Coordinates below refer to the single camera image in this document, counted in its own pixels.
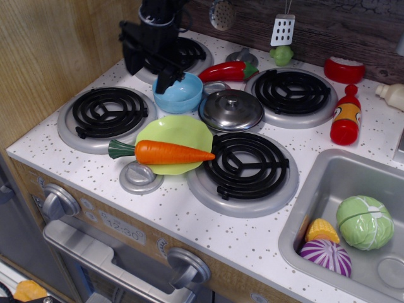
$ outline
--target digital clock display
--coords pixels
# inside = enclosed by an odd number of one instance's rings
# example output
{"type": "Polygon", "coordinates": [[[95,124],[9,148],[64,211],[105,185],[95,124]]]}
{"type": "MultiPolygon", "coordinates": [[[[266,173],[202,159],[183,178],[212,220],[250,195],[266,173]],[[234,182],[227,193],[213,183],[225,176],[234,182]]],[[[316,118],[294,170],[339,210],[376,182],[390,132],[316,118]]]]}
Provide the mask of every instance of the digital clock display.
{"type": "Polygon", "coordinates": [[[146,235],[141,230],[136,227],[106,213],[102,210],[98,211],[100,213],[101,219],[103,223],[108,226],[110,229],[113,229],[126,237],[135,240],[137,243],[141,245],[146,245],[146,235]]]}

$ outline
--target speckled white countertop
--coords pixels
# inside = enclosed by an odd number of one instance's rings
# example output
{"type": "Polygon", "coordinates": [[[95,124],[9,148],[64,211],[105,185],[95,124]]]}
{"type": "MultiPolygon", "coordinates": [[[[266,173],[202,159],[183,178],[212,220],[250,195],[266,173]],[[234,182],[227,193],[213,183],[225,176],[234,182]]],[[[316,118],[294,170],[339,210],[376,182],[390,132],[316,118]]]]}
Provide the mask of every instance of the speckled white countertop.
{"type": "MultiPolygon", "coordinates": [[[[241,46],[187,32],[189,37],[205,44],[215,64],[241,46]]],[[[259,59],[259,70],[276,68],[267,52],[251,50],[259,59]]],[[[323,68],[292,61],[289,66],[305,69],[325,78],[323,68]]],[[[338,94],[344,96],[345,85],[329,80],[338,94]]],[[[394,162],[393,154],[404,128],[404,112],[388,107],[375,96],[379,83],[363,80],[357,94],[362,105],[360,136],[355,144],[343,147],[352,153],[404,170],[394,162]]],[[[143,92],[153,100],[152,86],[131,76],[119,61],[85,90],[100,86],[125,86],[143,92]]],[[[234,89],[244,83],[231,82],[234,89]]],[[[166,116],[159,111],[159,117],[166,116]]],[[[198,118],[197,113],[190,113],[198,118]]],[[[58,111],[8,148],[8,154],[51,177],[64,182],[100,201],[141,220],[172,237],[194,246],[224,263],[304,302],[363,302],[291,267],[280,255],[278,237],[295,198],[278,212],[253,219],[232,218],[205,207],[191,194],[183,175],[165,176],[155,192],[134,196],[125,192],[118,181],[121,169],[131,157],[112,160],[108,155],[91,155],[68,147],[59,138],[56,123],[58,111]]],[[[317,157],[330,148],[341,148],[330,140],[331,120],[311,129],[282,129],[261,122],[256,131],[282,144],[295,159],[300,184],[297,195],[317,157]]]]}

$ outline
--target dark wood backsplash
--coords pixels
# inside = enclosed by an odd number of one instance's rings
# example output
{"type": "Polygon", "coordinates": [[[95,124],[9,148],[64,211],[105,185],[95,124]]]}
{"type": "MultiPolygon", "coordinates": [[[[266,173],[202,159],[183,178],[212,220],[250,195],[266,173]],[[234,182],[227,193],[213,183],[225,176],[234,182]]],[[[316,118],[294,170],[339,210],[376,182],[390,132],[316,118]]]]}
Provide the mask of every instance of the dark wood backsplash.
{"type": "MultiPolygon", "coordinates": [[[[225,32],[209,21],[213,0],[191,0],[186,5],[193,19],[192,31],[262,51],[271,49],[275,17],[284,13],[284,0],[232,0],[236,24],[225,32]]],[[[331,57],[362,62],[365,77],[382,83],[404,83],[404,57],[396,52],[404,33],[402,0],[294,0],[296,16],[294,59],[323,66],[331,57]]]]}

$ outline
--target metal sink basin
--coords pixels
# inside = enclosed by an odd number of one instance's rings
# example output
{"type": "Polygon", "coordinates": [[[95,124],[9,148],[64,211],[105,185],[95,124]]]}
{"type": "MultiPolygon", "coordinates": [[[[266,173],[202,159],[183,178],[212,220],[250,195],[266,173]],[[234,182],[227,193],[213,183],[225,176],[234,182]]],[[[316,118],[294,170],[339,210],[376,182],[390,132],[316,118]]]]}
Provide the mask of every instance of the metal sink basin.
{"type": "Polygon", "coordinates": [[[404,171],[343,150],[319,154],[279,238],[280,252],[299,271],[368,302],[404,302],[404,171]],[[382,202],[393,217],[395,234],[382,248],[349,246],[336,223],[338,205],[351,196],[382,202]],[[352,260],[350,278],[299,256],[310,222],[323,218],[334,226],[352,260]]]}

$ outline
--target red ketchup bottle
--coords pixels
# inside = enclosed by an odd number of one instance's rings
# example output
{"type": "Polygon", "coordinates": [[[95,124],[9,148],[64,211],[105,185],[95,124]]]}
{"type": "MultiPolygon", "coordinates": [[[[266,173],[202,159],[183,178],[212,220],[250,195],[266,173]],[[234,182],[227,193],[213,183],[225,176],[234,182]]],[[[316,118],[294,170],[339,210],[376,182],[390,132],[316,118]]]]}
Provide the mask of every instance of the red ketchup bottle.
{"type": "Polygon", "coordinates": [[[358,88],[351,84],[345,88],[346,96],[336,104],[333,124],[331,125],[331,140],[338,145],[349,145],[355,142],[359,135],[360,103],[355,98],[358,88]]]}

